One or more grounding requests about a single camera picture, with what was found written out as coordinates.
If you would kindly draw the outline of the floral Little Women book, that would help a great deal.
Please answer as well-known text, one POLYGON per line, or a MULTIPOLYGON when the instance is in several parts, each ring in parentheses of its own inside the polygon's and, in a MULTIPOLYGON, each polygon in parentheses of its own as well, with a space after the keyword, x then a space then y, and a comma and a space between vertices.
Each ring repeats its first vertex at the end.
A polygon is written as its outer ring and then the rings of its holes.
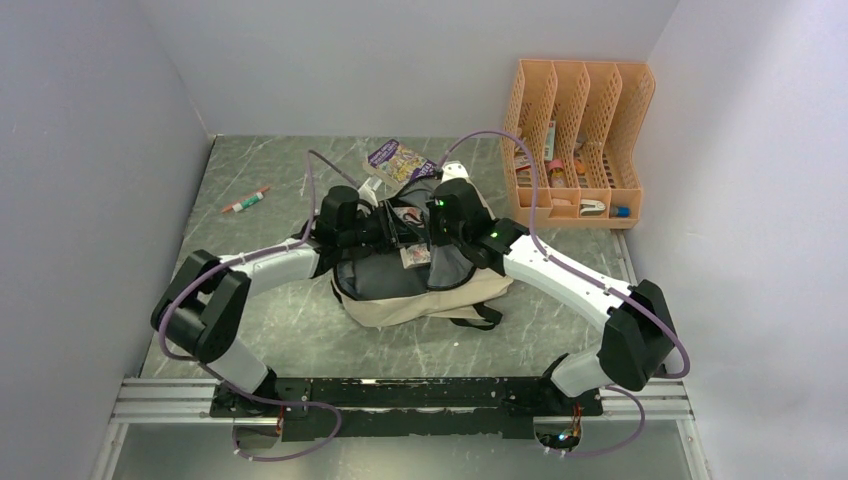
POLYGON ((423 267, 431 262, 427 225, 417 207, 393 207, 401 263, 404 269, 423 267))

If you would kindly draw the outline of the beige canvas backpack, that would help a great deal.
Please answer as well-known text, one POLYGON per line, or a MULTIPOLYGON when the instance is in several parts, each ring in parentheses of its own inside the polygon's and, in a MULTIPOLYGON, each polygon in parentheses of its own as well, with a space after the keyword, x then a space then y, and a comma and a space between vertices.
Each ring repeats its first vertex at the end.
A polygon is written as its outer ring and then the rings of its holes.
POLYGON ((388 199, 394 211, 413 215, 409 225, 423 236, 426 262, 404 261, 401 249, 361 247, 345 252, 333 268, 333 293, 359 324, 383 328, 428 316, 484 331, 500 324, 502 314, 486 302, 505 295, 513 279, 475 267, 452 245, 430 245, 426 202, 439 183, 414 180, 388 199))

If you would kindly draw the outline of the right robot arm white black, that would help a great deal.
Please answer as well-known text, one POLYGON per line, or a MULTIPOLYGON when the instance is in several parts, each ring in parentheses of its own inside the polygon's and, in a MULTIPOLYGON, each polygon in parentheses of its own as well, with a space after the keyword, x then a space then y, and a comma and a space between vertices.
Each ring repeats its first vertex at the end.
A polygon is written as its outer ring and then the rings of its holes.
POLYGON ((434 244, 455 247, 475 267, 533 286, 585 318, 601 338, 555 361, 539 391, 562 414, 578 396, 608 385, 640 391, 660 370, 676 333, 662 289, 633 286, 586 267, 545 244, 524 225, 494 218, 467 180, 441 183, 428 203, 434 244))

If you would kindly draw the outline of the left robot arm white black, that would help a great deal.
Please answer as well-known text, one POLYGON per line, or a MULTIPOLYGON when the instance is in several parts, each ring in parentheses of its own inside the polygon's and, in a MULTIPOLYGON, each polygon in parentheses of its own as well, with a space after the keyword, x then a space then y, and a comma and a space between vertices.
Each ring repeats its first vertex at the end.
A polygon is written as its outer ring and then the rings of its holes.
POLYGON ((261 416, 277 400, 277 375, 238 338, 253 297, 284 284, 320 277, 351 249, 395 246, 391 204, 371 205, 352 187, 335 186, 301 229, 278 244, 247 253, 190 254, 151 314, 170 358, 197 361, 238 389, 237 403, 261 416))

